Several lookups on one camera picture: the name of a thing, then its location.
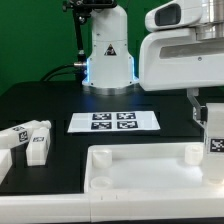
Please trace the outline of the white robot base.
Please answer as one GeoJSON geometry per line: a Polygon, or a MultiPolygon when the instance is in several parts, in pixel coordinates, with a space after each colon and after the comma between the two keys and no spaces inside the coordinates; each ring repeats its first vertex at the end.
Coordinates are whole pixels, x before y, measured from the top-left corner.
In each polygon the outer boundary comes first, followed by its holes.
{"type": "Polygon", "coordinates": [[[134,58],[128,51],[127,14],[115,8],[92,13],[92,53],[87,59],[85,91],[118,95],[132,90],[139,82],[134,58]]]}

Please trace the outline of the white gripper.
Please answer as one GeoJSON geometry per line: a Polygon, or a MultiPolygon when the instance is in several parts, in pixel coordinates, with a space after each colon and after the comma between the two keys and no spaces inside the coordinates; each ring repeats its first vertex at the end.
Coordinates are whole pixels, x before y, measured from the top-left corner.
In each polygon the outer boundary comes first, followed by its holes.
{"type": "Polygon", "coordinates": [[[187,89],[193,120],[202,128],[208,110],[199,87],[224,85],[224,38],[198,41],[193,28],[147,35],[140,47],[139,82],[145,91],[187,89]]]}

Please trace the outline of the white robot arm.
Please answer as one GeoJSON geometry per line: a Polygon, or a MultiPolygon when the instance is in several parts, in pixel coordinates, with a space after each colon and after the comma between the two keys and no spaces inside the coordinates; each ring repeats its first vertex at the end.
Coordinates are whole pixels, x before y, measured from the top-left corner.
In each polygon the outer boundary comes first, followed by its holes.
{"type": "Polygon", "coordinates": [[[200,87],[224,85],[224,0],[171,0],[146,14],[139,79],[146,91],[185,89],[193,118],[207,122],[200,87]]]}

